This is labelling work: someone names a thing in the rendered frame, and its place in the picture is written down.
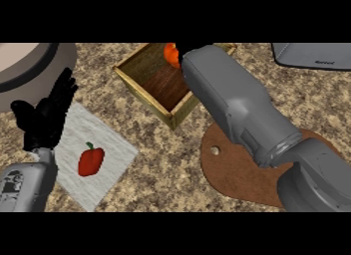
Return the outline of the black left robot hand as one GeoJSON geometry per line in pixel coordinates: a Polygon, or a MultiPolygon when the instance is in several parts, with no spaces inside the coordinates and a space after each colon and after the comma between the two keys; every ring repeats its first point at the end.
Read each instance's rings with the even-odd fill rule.
{"type": "Polygon", "coordinates": [[[23,131],[25,151],[32,151],[40,147],[53,149],[57,145],[66,112],[77,90],[72,70],[65,68],[53,84],[50,94],[40,100],[37,106],[22,100],[10,103],[16,126],[23,131]]]}

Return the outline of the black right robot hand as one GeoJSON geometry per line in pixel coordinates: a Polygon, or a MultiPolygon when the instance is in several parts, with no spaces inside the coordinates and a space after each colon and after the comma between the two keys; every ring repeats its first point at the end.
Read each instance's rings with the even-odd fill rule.
{"type": "Polygon", "coordinates": [[[174,47],[177,50],[177,60],[182,61],[183,55],[195,50],[204,47],[205,45],[211,45],[211,42],[176,42],[174,47]]]}

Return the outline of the orange squash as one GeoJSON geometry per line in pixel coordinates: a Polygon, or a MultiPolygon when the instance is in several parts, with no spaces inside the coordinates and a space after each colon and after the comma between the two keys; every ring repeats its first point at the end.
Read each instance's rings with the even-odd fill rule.
{"type": "Polygon", "coordinates": [[[164,59],[174,68],[179,68],[177,49],[174,43],[165,43],[164,59]]]}

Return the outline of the wooden box basket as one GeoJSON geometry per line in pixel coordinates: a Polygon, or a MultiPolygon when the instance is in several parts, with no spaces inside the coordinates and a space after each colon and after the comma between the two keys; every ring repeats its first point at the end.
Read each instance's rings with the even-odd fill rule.
{"type": "Polygon", "coordinates": [[[180,70],[164,59],[164,43],[140,43],[114,65],[125,87],[170,129],[186,118],[198,99],[186,88],[180,70]]]}

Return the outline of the brown wooden cutting board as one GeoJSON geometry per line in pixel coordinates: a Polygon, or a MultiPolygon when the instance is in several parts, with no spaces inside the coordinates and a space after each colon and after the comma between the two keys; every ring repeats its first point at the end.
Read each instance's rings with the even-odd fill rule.
{"type": "Polygon", "coordinates": [[[245,148],[232,144],[217,124],[201,138],[199,165],[210,186],[224,196],[273,207],[282,207],[276,195],[276,180],[291,162],[276,168],[258,168],[245,148]]]}

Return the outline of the white placemat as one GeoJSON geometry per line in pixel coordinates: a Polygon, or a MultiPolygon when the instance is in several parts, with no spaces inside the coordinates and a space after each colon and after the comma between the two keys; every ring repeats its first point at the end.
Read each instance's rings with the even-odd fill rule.
{"type": "Polygon", "coordinates": [[[59,144],[54,147],[57,182],[85,211],[91,212],[115,185],[137,155],[137,149],[78,104],[66,113],[59,144]],[[78,159],[88,149],[85,142],[99,147],[105,158],[91,176],[78,175],[78,159]]]}

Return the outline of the red bell pepper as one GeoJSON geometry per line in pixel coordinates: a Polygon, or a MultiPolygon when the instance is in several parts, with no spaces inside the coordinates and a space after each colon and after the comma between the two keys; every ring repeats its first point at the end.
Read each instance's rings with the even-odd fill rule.
{"type": "Polygon", "coordinates": [[[80,176],[90,176],[97,173],[105,158],[105,151],[100,147],[94,147],[88,141],[85,146],[88,149],[82,151],[78,159],[80,176]]]}

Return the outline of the large grey pot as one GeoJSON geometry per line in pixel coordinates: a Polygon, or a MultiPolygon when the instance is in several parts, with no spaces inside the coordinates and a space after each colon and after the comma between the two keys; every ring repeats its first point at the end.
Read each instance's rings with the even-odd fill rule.
{"type": "Polygon", "coordinates": [[[10,111],[14,100],[35,105],[75,62],[74,43],[0,43],[0,113],[10,111]]]}

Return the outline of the grey flat appliance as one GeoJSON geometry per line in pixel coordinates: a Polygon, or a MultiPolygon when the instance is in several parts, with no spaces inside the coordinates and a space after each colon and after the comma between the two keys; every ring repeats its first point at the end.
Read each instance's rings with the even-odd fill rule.
{"type": "Polygon", "coordinates": [[[282,67],[351,72],[351,43],[272,43],[270,50],[282,67]]]}

